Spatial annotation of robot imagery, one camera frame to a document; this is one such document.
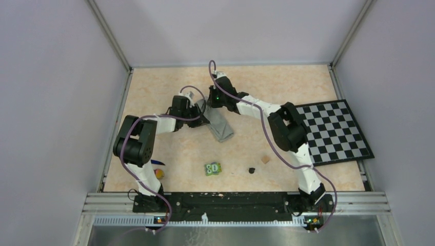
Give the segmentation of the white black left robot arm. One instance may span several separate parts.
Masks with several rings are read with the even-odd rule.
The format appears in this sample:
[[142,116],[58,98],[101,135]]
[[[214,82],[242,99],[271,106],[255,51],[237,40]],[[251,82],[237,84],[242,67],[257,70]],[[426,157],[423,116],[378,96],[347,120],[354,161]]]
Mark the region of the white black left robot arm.
[[207,124],[205,109],[205,105],[194,103],[190,96],[176,95],[166,114],[125,116],[113,145],[113,154],[135,179],[139,193],[146,196],[145,206],[151,211],[160,211],[165,203],[164,197],[158,194],[162,184],[151,163],[156,136],[176,132],[184,125],[195,128]]

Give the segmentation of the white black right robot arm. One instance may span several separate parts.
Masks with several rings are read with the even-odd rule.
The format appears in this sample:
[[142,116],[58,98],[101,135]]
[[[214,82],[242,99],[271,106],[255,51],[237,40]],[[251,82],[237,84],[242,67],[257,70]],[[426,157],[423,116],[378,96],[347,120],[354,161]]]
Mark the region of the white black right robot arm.
[[307,211],[315,211],[326,194],[325,187],[313,169],[309,154],[308,128],[302,116],[291,102],[283,105],[271,104],[248,93],[237,92],[230,79],[223,72],[211,75],[208,104],[213,108],[227,108],[239,115],[250,116],[262,122],[262,128],[269,127],[271,135],[266,139],[275,151],[277,148],[289,154],[289,166],[298,177],[301,205]]

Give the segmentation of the grey-green cloth napkin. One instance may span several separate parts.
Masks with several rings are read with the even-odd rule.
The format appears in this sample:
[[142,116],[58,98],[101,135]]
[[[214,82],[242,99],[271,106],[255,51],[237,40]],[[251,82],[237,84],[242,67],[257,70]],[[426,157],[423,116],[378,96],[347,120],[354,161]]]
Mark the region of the grey-green cloth napkin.
[[207,127],[219,143],[223,143],[234,136],[233,128],[218,109],[207,105],[204,99],[200,99],[196,103],[200,109],[205,107],[204,116],[209,121]]

